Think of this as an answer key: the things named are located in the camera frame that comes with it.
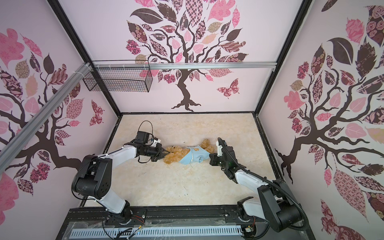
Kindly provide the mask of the brown teddy bear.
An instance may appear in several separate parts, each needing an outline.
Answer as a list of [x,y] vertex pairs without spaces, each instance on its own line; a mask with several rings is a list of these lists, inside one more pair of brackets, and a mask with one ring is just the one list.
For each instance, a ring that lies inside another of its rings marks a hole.
[[[204,139],[200,145],[204,150],[208,151],[210,154],[216,153],[216,147],[214,145],[211,145],[211,142],[209,139]],[[179,163],[179,161],[189,152],[187,150],[187,147],[181,147],[181,146],[171,146],[167,147],[166,150],[169,151],[169,154],[163,159],[163,162],[167,165],[173,164],[173,163]]]

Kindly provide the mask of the light blue bear shirt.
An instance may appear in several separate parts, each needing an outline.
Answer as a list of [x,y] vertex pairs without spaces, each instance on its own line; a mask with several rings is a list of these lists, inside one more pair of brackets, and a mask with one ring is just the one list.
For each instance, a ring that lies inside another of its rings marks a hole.
[[202,163],[210,158],[210,153],[200,146],[187,147],[189,152],[179,161],[183,165],[189,165],[191,163]]

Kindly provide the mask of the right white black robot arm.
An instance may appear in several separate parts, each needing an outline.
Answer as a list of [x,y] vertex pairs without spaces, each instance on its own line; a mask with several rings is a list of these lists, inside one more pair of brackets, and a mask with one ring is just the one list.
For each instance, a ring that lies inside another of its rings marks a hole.
[[221,138],[218,138],[216,146],[217,153],[210,155],[210,165],[220,167],[229,180],[258,194],[258,200],[248,198],[240,203],[247,216],[266,221],[277,233],[285,229],[309,229],[304,209],[283,179],[268,180],[253,173],[238,162],[233,147]]

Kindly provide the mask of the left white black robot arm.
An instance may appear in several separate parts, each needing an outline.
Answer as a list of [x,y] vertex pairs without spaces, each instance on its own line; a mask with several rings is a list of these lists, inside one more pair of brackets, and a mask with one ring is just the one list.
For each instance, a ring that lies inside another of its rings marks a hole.
[[149,157],[151,162],[156,162],[168,153],[169,151],[163,148],[161,140],[153,134],[138,131],[136,138],[124,144],[119,150],[104,155],[86,156],[83,166],[73,179],[71,190],[73,193],[95,200],[113,215],[129,218],[130,204],[111,188],[113,170],[141,156]]

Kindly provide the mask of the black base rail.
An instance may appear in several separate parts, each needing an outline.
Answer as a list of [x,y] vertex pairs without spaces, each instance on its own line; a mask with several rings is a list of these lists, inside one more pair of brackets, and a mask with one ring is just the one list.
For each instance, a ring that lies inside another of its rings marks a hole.
[[247,215],[239,205],[131,206],[129,211],[128,216],[124,218],[122,214],[112,214],[103,207],[74,208],[69,210],[65,223],[106,220],[108,226],[125,226],[143,223],[170,223],[178,220],[223,220],[226,224],[245,225],[265,221],[262,218]]

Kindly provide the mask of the horizontal aluminium rail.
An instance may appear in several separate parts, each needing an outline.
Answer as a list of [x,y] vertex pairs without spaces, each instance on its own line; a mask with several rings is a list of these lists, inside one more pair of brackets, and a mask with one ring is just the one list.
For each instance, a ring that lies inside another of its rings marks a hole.
[[176,69],[275,69],[276,62],[238,62],[238,63],[94,63],[96,68],[144,68],[151,70],[176,70]]

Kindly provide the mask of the diagonal aluminium rail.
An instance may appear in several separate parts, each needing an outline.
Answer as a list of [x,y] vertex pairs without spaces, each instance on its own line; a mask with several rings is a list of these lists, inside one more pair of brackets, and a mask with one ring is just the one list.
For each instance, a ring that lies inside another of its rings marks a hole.
[[9,166],[9,164],[16,158],[23,147],[31,140],[45,121],[53,114],[55,109],[59,106],[70,91],[84,78],[84,76],[91,71],[89,63],[83,63],[70,78],[59,88],[58,92],[54,94],[46,104],[39,110],[37,114],[21,129],[1,151],[1,173]]

